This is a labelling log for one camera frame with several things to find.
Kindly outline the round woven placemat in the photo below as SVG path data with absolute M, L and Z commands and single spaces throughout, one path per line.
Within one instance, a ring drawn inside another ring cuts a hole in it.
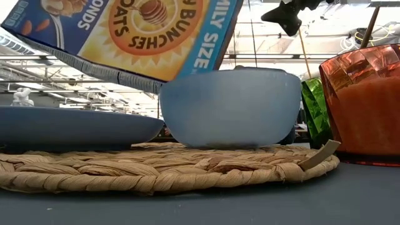
M 193 149 L 174 142 L 129 151 L 0 153 L 0 188 L 24 193 L 133 191 L 180 193 L 270 182 L 303 182 L 339 165 L 337 141 L 321 149 Z

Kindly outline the blue plate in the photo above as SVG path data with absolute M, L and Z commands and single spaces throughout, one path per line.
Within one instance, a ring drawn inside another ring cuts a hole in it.
M 120 151 L 155 138 L 163 121 L 137 114 L 0 106 L 0 151 Z

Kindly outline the light blue bowl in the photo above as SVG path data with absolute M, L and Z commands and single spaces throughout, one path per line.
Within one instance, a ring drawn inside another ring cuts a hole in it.
M 243 67 L 177 78 L 159 97 L 167 128 L 186 146 L 268 146 L 294 131 L 301 80 L 282 69 Z

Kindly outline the orange faceted cup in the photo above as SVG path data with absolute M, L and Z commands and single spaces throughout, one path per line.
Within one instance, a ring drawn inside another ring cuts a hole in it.
M 340 54 L 319 72 L 338 158 L 400 168 L 400 43 Z

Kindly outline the Honey Bunches cereal box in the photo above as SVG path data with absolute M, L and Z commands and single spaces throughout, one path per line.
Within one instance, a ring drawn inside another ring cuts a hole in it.
M 219 69 L 243 0 L 18 0 L 1 26 L 88 76 L 157 94 Z

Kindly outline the wooden stick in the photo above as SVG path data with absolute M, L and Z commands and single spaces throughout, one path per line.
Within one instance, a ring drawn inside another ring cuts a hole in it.
M 370 37 L 371 37 L 371 33 L 373 31 L 373 27 L 375 25 L 376 19 L 377 19 L 378 14 L 379 14 L 379 10 L 380 10 L 380 6 L 376 6 L 375 9 L 374 9 L 373 14 L 371 16 L 371 19 L 369 21 L 369 24 L 368 24 L 368 27 L 366 29 L 366 32 L 365 32 L 365 34 L 363 36 L 361 45 L 359 47 L 360 49 L 366 48 L 368 43 L 369 43 L 369 40 L 370 40 Z

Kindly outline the green faceted cup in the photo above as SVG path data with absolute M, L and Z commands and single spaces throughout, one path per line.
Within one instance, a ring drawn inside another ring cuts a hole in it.
M 333 137 L 320 77 L 303 81 L 302 103 L 306 115 L 310 147 L 319 149 Z

